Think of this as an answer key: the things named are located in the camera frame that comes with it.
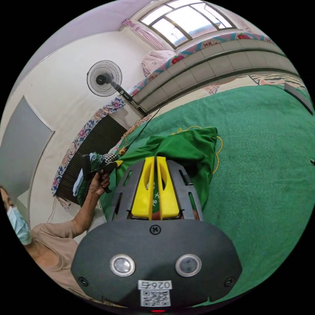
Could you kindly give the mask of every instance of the tiled wall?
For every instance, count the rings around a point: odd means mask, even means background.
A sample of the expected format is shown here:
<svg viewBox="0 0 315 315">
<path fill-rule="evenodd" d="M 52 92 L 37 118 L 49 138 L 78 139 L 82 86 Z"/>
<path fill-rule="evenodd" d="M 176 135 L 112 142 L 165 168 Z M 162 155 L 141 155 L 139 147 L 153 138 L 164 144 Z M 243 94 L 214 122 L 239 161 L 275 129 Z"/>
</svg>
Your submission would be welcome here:
<svg viewBox="0 0 315 315">
<path fill-rule="evenodd" d="M 240 49 L 248 51 L 233 53 Z M 206 60 L 226 52 L 230 54 Z M 210 79 L 215 82 L 217 77 L 227 74 L 233 77 L 235 72 L 242 70 L 247 70 L 247 73 L 252 73 L 251 70 L 257 72 L 255 70 L 259 68 L 289 71 L 298 76 L 290 60 L 273 43 L 255 39 L 231 40 L 202 49 L 175 63 L 134 95 L 134 100 L 148 111 L 168 98 L 185 93 L 186 89 L 191 89 L 202 82 L 207 84 Z"/>
</svg>

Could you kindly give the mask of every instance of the black tool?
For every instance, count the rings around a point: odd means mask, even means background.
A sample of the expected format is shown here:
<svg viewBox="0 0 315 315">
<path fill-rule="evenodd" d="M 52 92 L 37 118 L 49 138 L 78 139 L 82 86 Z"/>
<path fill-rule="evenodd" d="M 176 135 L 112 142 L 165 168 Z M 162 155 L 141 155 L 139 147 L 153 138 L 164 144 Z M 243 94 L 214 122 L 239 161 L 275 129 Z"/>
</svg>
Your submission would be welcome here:
<svg viewBox="0 0 315 315">
<path fill-rule="evenodd" d="M 98 173 L 100 176 L 108 174 L 110 175 L 114 169 L 116 169 L 118 166 L 122 164 L 123 161 L 115 161 L 106 164 L 106 161 L 104 160 L 98 169 L 92 171 L 91 169 L 91 159 L 89 154 L 84 154 L 81 156 L 82 159 L 82 172 L 83 172 L 83 179 L 87 182 L 89 182 L 88 186 L 90 185 L 92 179 Z M 108 189 L 108 187 L 105 189 L 106 193 L 110 193 L 111 190 Z"/>
</svg>

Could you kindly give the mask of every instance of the curtain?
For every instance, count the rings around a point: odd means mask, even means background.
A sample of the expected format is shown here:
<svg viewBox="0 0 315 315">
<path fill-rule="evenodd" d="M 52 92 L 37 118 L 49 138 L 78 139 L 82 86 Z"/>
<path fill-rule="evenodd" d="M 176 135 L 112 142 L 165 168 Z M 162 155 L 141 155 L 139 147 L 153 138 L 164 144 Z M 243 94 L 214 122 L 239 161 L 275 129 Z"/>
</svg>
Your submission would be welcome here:
<svg viewBox="0 0 315 315">
<path fill-rule="evenodd" d="M 133 23 L 131 20 L 126 19 L 122 22 L 123 26 L 129 26 L 134 32 L 141 34 L 151 44 L 153 44 L 159 50 L 168 50 L 168 47 L 164 46 L 161 41 L 148 32 L 143 26 Z"/>
</svg>

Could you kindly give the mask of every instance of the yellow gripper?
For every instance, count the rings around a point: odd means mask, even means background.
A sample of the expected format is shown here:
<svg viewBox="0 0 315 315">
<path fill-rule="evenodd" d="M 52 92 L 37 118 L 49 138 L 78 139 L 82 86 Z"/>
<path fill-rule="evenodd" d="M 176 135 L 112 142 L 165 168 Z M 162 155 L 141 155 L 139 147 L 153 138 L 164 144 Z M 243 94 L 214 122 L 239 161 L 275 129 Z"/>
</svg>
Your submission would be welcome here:
<svg viewBox="0 0 315 315">
<path fill-rule="evenodd" d="M 179 207 L 165 157 L 157 157 L 157 182 L 161 220 L 177 217 Z"/>
<path fill-rule="evenodd" d="M 155 157 L 145 159 L 131 214 L 152 220 Z M 157 157 L 157 182 L 161 220 L 175 218 L 179 207 L 165 157 Z"/>
<path fill-rule="evenodd" d="M 154 190 L 154 157 L 145 159 L 131 214 L 137 218 L 152 220 Z"/>
</svg>

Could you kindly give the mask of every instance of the surgical mask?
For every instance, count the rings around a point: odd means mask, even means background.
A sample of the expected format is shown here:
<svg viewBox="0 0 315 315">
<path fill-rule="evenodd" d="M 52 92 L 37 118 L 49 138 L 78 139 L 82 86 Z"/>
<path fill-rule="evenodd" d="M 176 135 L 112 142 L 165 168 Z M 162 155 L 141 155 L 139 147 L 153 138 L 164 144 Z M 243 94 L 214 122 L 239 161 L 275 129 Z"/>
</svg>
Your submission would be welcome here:
<svg viewBox="0 0 315 315">
<path fill-rule="evenodd" d="M 10 207 L 7 215 L 20 242 L 23 245 L 30 244 L 32 242 L 30 228 L 17 210 L 17 207 Z"/>
</svg>

